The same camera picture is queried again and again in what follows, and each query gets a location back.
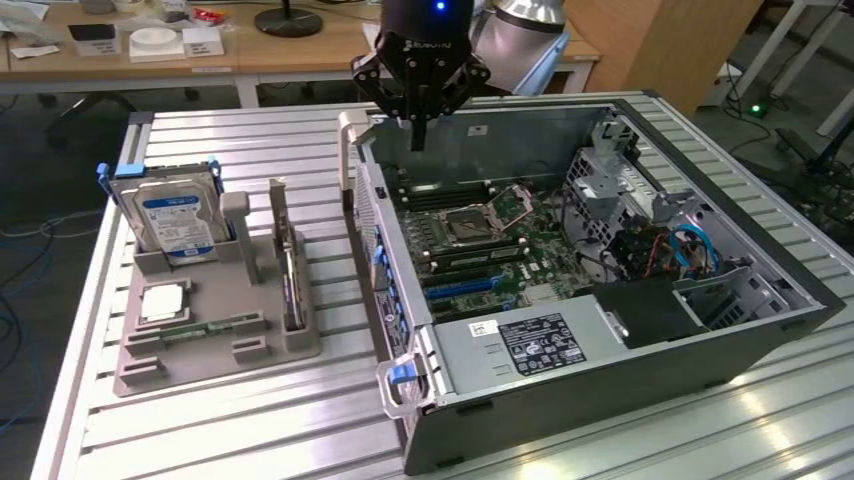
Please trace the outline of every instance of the metal slotted table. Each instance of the metal slotted table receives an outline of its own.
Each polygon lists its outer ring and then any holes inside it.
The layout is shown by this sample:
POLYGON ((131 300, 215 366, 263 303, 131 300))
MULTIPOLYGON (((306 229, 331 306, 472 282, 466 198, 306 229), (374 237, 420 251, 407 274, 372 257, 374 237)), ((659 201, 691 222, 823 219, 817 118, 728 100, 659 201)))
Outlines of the metal slotted table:
MULTIPOLYGON (((659 99, 624 98, 833 291, 854 301, 854 260, 659 99)), ((502 100, 507 104, 532 99, 502 100)), ((107 207, 33 478, 403 478, 338 189, 338 113, 360 105, 136 117, 121 162, 215 155, 227 190, 251 194, 249 227, 272 216, 267 178, 285 176, 306 234, 323 353, 296 363, 117 398, 133 237, 107 207)), ((640 161, 686 187, 648 145, 640 161)), ((419 479, 811 478, 854 475, 854 307, 727 385, 474 459, 419 479)))

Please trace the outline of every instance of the black lamp base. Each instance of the black lamp base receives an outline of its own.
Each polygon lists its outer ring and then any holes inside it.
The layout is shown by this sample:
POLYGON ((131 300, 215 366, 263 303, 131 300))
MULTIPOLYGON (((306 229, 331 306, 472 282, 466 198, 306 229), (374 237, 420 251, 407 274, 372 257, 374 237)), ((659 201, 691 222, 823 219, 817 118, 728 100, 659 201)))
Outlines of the black lamp base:
POLYGON ((255 15, 255 27, 276 37, 307 37, 323 29, 323 19, 316 13, 291 9, 291 18, 284 18, 284 9, 273 8, 255 15))

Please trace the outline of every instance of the hard drive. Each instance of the hard drive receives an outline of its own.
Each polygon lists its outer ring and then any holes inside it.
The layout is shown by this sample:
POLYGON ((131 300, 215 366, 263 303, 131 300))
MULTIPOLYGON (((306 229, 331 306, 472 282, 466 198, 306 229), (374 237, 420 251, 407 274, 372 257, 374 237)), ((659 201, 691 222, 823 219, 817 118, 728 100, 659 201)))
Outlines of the hard drive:
POLYGON ((213 244, 231 233, 219 210, 221 188, 215 162, 177 167, 124 165, 111 180, 99 167, 143 252, 163 250, 173 266, 216 258, 213 244))

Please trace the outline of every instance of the hard drive label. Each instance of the hard drive label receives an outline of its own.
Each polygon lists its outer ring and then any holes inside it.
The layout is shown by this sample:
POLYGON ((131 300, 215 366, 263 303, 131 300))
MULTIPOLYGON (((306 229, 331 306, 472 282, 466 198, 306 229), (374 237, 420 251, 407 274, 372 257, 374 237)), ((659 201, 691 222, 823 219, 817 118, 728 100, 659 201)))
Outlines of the hard drive label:
POLYGON ((587 360, 559 313, 499 325, 498 331, 526 377, 587 360))
POLYGON ((199 197, 145 200, 145 215, 163 251, 176 257, 192 257, 213 249, 213 237, 204 220, 199 218, 199 197))

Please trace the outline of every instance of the motherboard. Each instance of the motherboard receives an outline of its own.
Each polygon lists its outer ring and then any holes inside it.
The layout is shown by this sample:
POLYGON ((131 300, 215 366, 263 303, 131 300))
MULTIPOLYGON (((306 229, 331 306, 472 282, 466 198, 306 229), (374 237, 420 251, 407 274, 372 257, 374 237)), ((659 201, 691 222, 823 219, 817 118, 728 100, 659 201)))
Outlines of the motherboard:
POLYGON ((555 220, 550 192, 518 181, 399 194, 407 248, 436 322, 588 293, 594 279, 555 220))

